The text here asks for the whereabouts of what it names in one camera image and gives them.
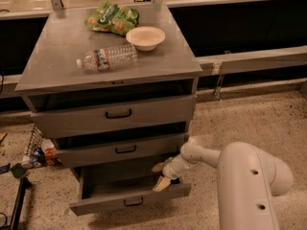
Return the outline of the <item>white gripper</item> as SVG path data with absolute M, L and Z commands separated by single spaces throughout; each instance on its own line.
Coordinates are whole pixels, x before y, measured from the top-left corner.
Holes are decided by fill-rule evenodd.
M 160 162 L 152 167 L 153 173 L 162 171 L 164 176 L 160 176 L 153 187 L 155 192 L 161 192 L 171 184 L 171 179 L 175 180 L 183 175 L 189 169 L 189 162 L 180 154 L 170 157 L 164 162 Z

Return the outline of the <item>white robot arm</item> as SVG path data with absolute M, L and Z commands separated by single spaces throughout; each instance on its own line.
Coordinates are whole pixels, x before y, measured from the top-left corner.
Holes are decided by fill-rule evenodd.
M 165 190 L 202 163 L 217 170 L 220 230 L 280 230 L 272 199 L 290 191 L 293 173 L 281 159 L 245 142 L 220 150 L 185 143 L 177 156 L 153 166 L 161 173 L 153 189 Z

